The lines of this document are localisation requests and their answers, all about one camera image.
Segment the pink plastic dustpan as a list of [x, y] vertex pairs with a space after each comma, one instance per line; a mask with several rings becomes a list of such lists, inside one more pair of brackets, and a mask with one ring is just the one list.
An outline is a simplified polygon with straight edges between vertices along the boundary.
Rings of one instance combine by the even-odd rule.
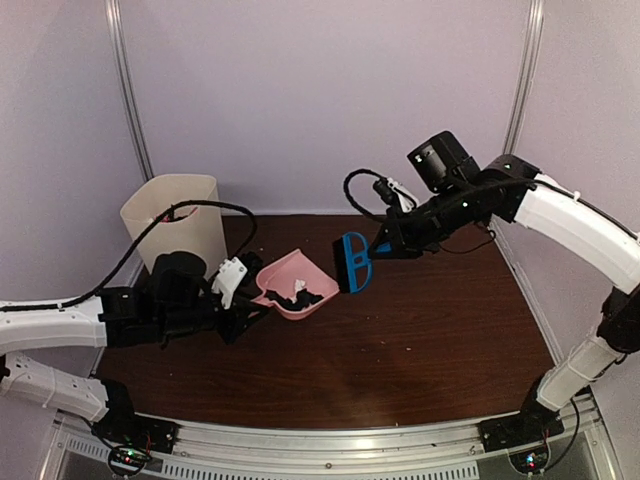
[[340, 293], [338, 283], [300, 249], [264, 267], [255, 283], [260, 293], [252, 302], [290, 321], [303, 320]]

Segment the white paper scrap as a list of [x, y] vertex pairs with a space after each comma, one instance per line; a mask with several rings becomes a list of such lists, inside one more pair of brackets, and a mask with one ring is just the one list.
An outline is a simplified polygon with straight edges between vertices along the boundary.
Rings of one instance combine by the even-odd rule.
[[294, 282], [294, 290], [296, 292], [303, 290], [305, 286], [306, 286], [306, 282], [304, 280], [296, 279]]

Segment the blue hand brush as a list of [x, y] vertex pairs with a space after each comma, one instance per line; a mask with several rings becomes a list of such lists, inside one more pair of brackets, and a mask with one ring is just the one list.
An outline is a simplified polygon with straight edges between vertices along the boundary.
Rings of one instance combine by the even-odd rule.
[[359, 232], [347, 232], [332, 244], [336, 281], [342, 294], [358, 294], [373, 278], [369, 244]]

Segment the black paper scrap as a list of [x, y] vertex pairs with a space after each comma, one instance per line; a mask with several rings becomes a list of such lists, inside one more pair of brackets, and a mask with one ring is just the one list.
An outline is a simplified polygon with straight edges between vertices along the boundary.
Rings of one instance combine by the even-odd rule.
[[309, 292], [306, 288], [299, 290], [293, 297], [283, 297], [277, 291], [267, 290], [265, 297], [275, 301], [276, 304], [286, 311], [300, 312], [311, 307], [324, 299], [323, 295]]

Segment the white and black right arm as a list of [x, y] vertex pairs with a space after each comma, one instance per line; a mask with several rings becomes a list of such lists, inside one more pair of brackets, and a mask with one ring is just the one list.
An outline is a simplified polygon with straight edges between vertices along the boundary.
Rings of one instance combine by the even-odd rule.
[[596, 331], [532, 386], [514, 417], [513, 433], [533, 441], [576, 393], [638, 352], [639, 236], [517, 156], [501, 155], [480, 168], [449, 131], [418, 146], [408, 160], [433, 195], [403, 208], [390, 187], [375, 183], [388, 209], [370, 259], [418, 258], [438, 251], [458, 229], [499, 217], [557, 242], [612, 283]]

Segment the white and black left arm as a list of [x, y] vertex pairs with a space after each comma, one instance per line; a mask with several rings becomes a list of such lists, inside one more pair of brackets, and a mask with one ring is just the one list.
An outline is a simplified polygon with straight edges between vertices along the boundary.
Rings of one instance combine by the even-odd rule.
[[141, 288], [101, 288], [48, 304], [4, 302], [1, 393], [104, 424], [121, 443], [133, 444], [143, 436], [144, 424], [123, 384], [72, 375], [34, 361], [26, 351], [167, 346], [201, 331], [215, 331], [232, 343], [266, 313], [243, 290], [262, 266], [262, 259], [248, 252], [224, 261], [206, 279], [200, 257], [174, 252], [156, 259]]

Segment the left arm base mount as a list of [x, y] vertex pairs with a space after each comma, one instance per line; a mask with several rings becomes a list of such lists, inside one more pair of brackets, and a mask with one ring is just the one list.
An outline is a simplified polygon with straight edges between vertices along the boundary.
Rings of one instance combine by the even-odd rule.
[[120, 477], [141, 473], [153, 460], [152, 453], [171, 454], [178, 425], [137, 414], [124, 384], [101, 380], [106, 390], [106, 414], [89, 423], [91, 433], [109, 450], [107, 465]]

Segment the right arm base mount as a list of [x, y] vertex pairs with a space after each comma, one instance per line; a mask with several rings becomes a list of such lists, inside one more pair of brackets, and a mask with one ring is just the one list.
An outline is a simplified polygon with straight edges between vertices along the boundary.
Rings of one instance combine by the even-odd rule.
[[537, 402], [542, 378], [531, 386], [520, 410], [511, 415], [483, 420], [478, 425], [486, 453], [507, 450], [511, 466], [519, 474], [541, 474], [551, 463], [549, 440], [565, 431], [557, 411]]

